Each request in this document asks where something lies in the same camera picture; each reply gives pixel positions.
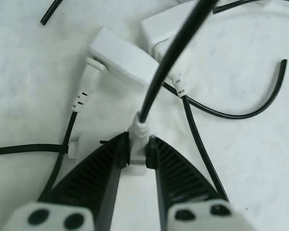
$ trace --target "black wire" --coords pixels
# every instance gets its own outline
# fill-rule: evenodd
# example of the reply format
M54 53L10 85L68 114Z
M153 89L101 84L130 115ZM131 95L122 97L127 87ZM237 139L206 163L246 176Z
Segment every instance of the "black wire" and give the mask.
M73 129L73 126L74 126L74 123L75 123L75 120L76 120L76 116L77 116L77 112L73 112L72 115L71 115L71 118L69 120L69 123L68 123L68 126L67 126L67 129L66 129L66 134L64 136L64 139L63 139L63 142L62 142L62 145L68 145L68 141L69 141L69 138L71 136L71 133L72 133L72 129ZM57 176L58 176L58 173L60 171L60 168L61 168L61 165L62 165L62 161L63 161L63 157L64 157L64 154L65 153L59 153L58 157L57 157L57 160L54 164L54 167L53 167L53 171L51 173L51 175L49 176L49 179L43 189L43 192L41 193L41 195L39 196L39 199L38 201L40 201L41 199L43 199L43 196L52 189L53 187L53 184L54 182L56 181L57 179Z
M141 123L145 122L152 103L173 64L192 39L193 35L198 31L204 20L210 14L217 1L218 0L199 0L192 13L189 15L188 19L175 37L173 43L170 45L154 75L144 99L144 104L139 115L139 121Z
M50 19L50 17L52 16L53 12L57 9L57 7L60 5L60 3L62 2L62 0L54 0L52 5L49 7L49 9L47 10L47 12L44 14L44 16L42 17L40 23L42 25L46 25L46 23L48 22L48 20Z
M27 144L19 146L11 146L0 148L0 155L13 153L27 153L27 152L51 152L51 153L67 153L68 145L60 144Z
M275 100L275 98L277 97L279 90L282 86L284 76L285 76L286 67L287 67L287 59L284 59L280 63L279 74L278 74L278 78L276 81L276 85L275 85L269 99L261 107L259 107L257 110L255 110L251 113L243 114L243 115L226 114L223 112L215 111L215 110L213 110L213 109L211 109L211 108L209 108L209 107L207 107L207 106L205 106L205 105L203 105L203 104L201 104L201 103L199 103L199 102L197 102L194 99L189 98L189 97L188 97L188 102L191 105L193 105L194 107L200 109L201 111L209 113L213 116L220 117L220 118L224 118L224 119L247 119L247 118L251 118L251 117L256 116L256 115L260 114L261 112L263 112ZM163 83L163 87L165 89L167 89L168 91L170 91L172 94L177 95L175 88L173 88L169 84Z
M215 185L216 191L217 193L222 197L222 199L224 200L228 200L227 194L225 192L225 190L223 189L222 183L220 181L220 179L217 176L217 173L214 169L214 166L208 156L208 153L203 145L203 142L201 140L201 137L199 135L199 132L197 130L194 118L193 118L193 114L192 114L192 110L189 106L189 102L188 102L188 98L186 96L182 97L183 100L183 105L184 105L184 109L185 109L185 113L186 113L186 117L187 117L187 121L189 124L189 127L191 128L191 132L193 134L195 143L197 145L197 148L200 152L201 158L209 172L210 177L212 178L212 181Z
M241 5L253 2L253 1L259 1L259 0L240 0L240 1L235 1L232 3L226 4L224 6L218 6L213 10L213 14L227 11L227 10L230 10L230 9L235 8L237 6L241 6Z

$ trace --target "white fabric surface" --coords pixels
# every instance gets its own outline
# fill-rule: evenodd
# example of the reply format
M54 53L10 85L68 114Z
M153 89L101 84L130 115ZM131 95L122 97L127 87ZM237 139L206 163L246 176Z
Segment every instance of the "white fabric surface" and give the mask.
M177 4L64 0L43 27L39 20L51 2L0 0L0 147L60 143L96 31L106 26L139 45L138 23ZM191 97L242 113L266 99L284 58L289 59L289 2L274 2L214 16L180 62L191 63L185 75ZM77 118L73 136L82 134L93 148L124 131L144 94L106 76ZM193 112L233 207L260 231L289 231L289 62L278 98L261 115L228 121ZM207 176L179 99L162 90L149 122L153 134ZM0 227L15 208L38 198L55 159L45 153L0 156ZM66 161L61 177L74 164ZM122 177L112 230L159 230L154 178L152 171L143 181Z

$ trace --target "cable end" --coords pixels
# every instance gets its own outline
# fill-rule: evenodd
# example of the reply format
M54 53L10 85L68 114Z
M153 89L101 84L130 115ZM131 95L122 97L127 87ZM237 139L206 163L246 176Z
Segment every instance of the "cable end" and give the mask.
M139 113L134 117L128 129L131 142L130 165L123 169L128 175L142 176L146 172L145 146L149 143L150 131L146 123L141 123Z
M103 64L94 59L87 58L87 66L83 71L79 89L72 105L74 112L81 112L89 95L97 88L104 71L106 71L106 67Z

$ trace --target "white power plug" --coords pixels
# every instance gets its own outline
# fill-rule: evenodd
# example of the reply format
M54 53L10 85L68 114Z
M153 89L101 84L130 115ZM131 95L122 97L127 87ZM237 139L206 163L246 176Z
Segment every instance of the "white power plug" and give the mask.
M82 73L77 95L74 99L72 110L80 112L90 94L96 89L102 75L105 74L106 67L100 62L87 58L87 65Z

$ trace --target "power cord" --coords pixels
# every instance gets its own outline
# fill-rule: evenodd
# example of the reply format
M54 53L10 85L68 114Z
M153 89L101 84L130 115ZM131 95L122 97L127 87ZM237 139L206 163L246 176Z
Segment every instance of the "power cord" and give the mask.
M223 112L219 112L216 110L213 110L199 102L197 102L196 100L187 97L188 102L193 105L194 107L200 109L203 112L209 113L213 116L217 116L219 118L224 118L224 119L247 119L247 118L251 118L254 117L258 114L260 114L261 112L263 112L265 109L267 109L275 100L275 98L277 97L280 88L282 86L283 80L284 80L284 76L285 76L285 71L286 71L286 67L287 67L287 59L284 59L281 61L280 63L280 68L279 68L279 74L278 74L278 78L276 81L276 85L272 91L272 94L270 95L269 99L261 106L259 107L257 110L251 112L251 113L247 113L247 114L243 114L243 115L232 115L232 114L226 114ZM177 95L177 91L175 88L173 88L172 86L170 86L167 83L163 83L163 87L165 89L167 89L169 92L171 92L174 95Z
M213 166L213 164L212 164L212 162L208 156L208 153L207 153L207 151L204 147L204 144L201 140L200 134L197 130L197 127L196 127L196 124L195 124L195 121L193 118L192 110L191 110L191 107L189 105L188 97L183 96L182 100L183 100L184 110L186 113L189 127L191 129L192 134L193 134L197 148L200 152L201 158L202 158L202 160L203 160L203 162L204 162L204 164L205 164L205 166L209 172L209 175L212 178L212 181L216 187L216 191L224 200L229 201L227 194L223 188L223 185L222 185L222 183L221 183L221 181L220 181L220 179L219 179L219 177L218 177L218 175L214 169L214 166Z
M194 34L199 30L205 19L216 5L217 1L218 0L199 0L170 45L164 58L160 62L160 65L150 84L149 90L145 96L144 103L139 114L139 121L141 123L146 121L153 101L175 61L178 59Z
M73 129L73 126L74 126L74 123L75 123L75 120L76 120L76 117L77 117L77 112L73 112L72 115L71 115L71 118L69 120L69 123L68 123L68 126L67 126L67 129L66 129L66 134L64 136L64 139L63 139L63 142L62 142L62 145L68 145L68 141L69 141L69 138L71 136L71 133L72 133L72 129ZM58 176L58 173L60 171L60 168L61 168L61 165L62 165L62 161L63 161L63 157L64 157L64 152L60 152L58 154L58 157L57 157L57 160L54 164L54 167L53 167L53 170L52 170L52 173L50 174L49 176L49 179L41 193L41 195L39 196L39 199L38 201L42 200L43 199L43 196L49 191L52 189L53 187L53 184L55 183L56 179L57 179L57 176Z
M67 153L68 145L60 144L27 144L19 146L11 146L0 148L0 155L26 153L26 152L51 152L51 153Z
M226 4L224 6L216 7L213 10L213 14L220 13L220 12L223 12L223 11L227 11L227 10L230 10L230 9L235 8L237 6L241 6L241 5L244 5L244 4L247 4L247 3L250 3L250 2L254 2L254 1L261 1L261 0L240 0L240 1L235 1L235 2L232 2L232 3Z

